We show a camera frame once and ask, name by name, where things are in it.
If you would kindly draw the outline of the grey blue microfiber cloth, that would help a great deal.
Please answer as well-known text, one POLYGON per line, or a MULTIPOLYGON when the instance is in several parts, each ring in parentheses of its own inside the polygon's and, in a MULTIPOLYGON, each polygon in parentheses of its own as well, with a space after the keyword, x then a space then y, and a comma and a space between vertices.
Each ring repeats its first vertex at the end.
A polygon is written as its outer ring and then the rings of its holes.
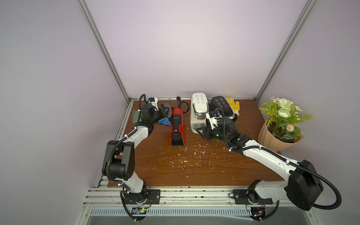
POLYGON ((162 124, 165 126, 170 126, 171 122, 171 116, 172 116, 172 107, 168 103, 161 104, 162 113, 165 115, 164 118, 158 121, 158 124, 162 124))

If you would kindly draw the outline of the white coffee machine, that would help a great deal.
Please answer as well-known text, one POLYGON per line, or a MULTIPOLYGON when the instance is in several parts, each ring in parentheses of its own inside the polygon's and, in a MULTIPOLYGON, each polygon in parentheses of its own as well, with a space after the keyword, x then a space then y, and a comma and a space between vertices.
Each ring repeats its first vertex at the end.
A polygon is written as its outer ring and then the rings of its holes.
POLYGON ((190 128, 194 134, 197 129, 206 126, 206 114, 209 111, 208 100, 204 93, 194 93, 191 98, 190 128))

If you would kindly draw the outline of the red coffee machine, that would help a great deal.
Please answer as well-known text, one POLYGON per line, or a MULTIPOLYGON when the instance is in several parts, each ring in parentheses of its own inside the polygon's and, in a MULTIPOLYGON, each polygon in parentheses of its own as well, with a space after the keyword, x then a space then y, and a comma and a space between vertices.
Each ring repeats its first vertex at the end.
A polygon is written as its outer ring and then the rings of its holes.
POLYGON ((179 108, 172 110, 170 125, 170 144, 171 146, 184 146, 185 138, 183 134, 183 111, 179 108))

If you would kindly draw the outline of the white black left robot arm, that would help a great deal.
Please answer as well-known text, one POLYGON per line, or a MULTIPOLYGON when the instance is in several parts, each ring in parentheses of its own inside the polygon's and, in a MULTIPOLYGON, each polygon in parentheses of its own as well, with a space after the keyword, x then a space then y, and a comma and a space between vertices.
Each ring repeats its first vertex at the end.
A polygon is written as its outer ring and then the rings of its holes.
POLYGON ((158 107, 156 97, 146 98, 145 94, 138 101, 138 115, 132 131, 119 140, 110 140, 102 166, 102 174, 113 184, 119 184, 122 202, 125 198, 143 204, 147 201, 147 185, 135 172, 135 148, 154 130, 155 124, 166 117, 163 107, 158 107))

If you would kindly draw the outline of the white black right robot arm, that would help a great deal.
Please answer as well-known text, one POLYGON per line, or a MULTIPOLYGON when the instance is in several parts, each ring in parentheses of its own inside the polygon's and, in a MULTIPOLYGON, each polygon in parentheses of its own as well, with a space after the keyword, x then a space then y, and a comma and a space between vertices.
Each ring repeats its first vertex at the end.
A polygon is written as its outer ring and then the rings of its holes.
POLYGON ((323 176, 314 166, 284 157, 255 141, 251 137, 238 133, 234 121, 224 115, 224 111, 216 109, 212 112, 191 112, 191 120, 202 120, 206 126, 198 127, 197 133, 206 140, 217 138, 223 140, 230 152, 239 153, 254 159, 278 174, 283 181, 256 180, 248 188, 249 201, 257 204, 260 199, 288 200, 298 208, 309 211, 315 207, 322 210, 333 210, 342 203, 339 190, 323 176), (336 200, 330 205, 316 204, 327 184, 335 194, 336 200))

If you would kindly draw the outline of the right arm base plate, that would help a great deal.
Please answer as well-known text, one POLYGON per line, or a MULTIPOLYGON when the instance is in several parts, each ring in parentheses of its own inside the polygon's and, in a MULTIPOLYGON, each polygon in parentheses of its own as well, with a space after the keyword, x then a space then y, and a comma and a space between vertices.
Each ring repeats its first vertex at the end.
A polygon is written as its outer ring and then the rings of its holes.
POLYGON ((252 205, 267 205, 273 204, 271 198, 262 199, 255 192, 245 189, 235 189, 229 195, 231 199, 235 200, 235 204, 252 204, 252 205))

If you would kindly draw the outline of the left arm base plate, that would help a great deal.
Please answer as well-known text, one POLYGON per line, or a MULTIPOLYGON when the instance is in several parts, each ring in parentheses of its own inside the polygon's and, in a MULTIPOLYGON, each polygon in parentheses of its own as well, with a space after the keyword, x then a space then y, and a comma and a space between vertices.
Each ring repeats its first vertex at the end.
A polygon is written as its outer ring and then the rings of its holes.
POLYGON ((146 193, 123 193, 125 204, 141 205, 141 204, 159 204, 161 197, 160 189, 148 189, 146 193))

